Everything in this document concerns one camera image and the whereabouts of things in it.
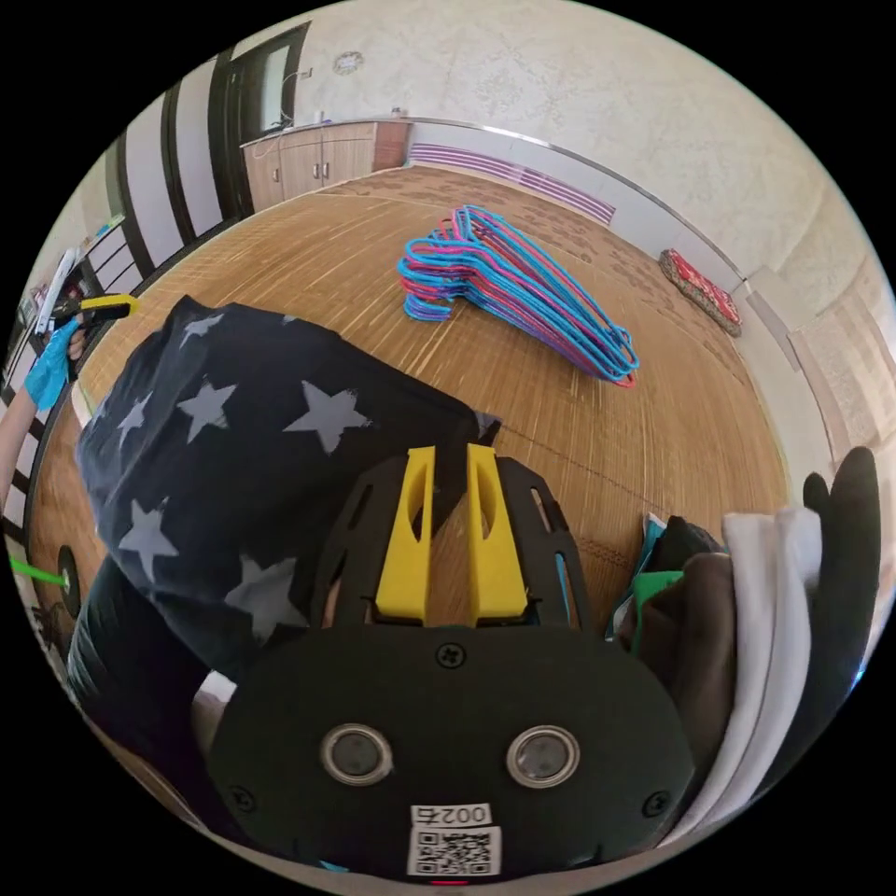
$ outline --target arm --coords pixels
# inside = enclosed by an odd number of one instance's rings
[[[7,412],[3,415],[3,419],[0,420],[0,508],[7,504],[9,487],[16,474],[16,464],[19,461],[21,447],[24,445],[25,436],[28,435],[28,429],[37,414],[37,402],[40,401],[43,407],[52,407],[65,385],[67,368],[65,368],[65,375],[62,379],[51,381],[51,378],[48,377],[49,365],[58,366],[60,357],[62,364],[65,365],[66,354],[72,360],[77,360],[83,352],[83,330],[73,333],[73,328],[68,328],[54,333],[47,350],[37,359],[25,379],[24,387],[16,394],[7,408]]]
[[[0,420],[0,507],[7,504],[19,453],[36,413],[34,399],[27,389],[20,389]]]

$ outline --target label sticker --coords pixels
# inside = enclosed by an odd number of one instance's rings
[[[412,805],[411,824],[424,828],[476,828],[492,823],[488,803]]]
[[[408,876],[487,877],[500,873],[500,828],[411,828]]]

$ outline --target screw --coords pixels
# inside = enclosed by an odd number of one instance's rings
[[[436,651],[436,662],[443,669],[457,669],[467,660],[467,652],[459,644],[442,644]]]
[[[671,802],[672,794],[669,791],[657,791],[644,801],[641,813],[645,819],[655,819],[669,808]]]
[[[240,787],[239,784],[232,785],[231,797],[240,812],[245,812],[248,815],[255,811],[255,797],[245,787]]]

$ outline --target qr code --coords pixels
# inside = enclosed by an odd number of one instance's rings
[[[501,870],[501,829],[413,828],[408,874],[424,877],[479,877]]]

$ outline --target wooden cabinet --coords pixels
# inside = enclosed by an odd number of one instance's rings
[[[324,186],[318,140],[305,146],[281,147],[280,165],[283,169],[283,196],[278,202],[302,196],[303,193],[310,193]]]
[[[361,121],[282,133],[243,148],[252,204],[270,208],[346,180],[399,168],[410,125]]]
[[[324,185],[368,175],[373,170],[372,140],[327,140],[321,146]]]
[[[276,138],[243,147],[243,159],[255,210],[260,212],[281,203],[284,200],[283,178]]]

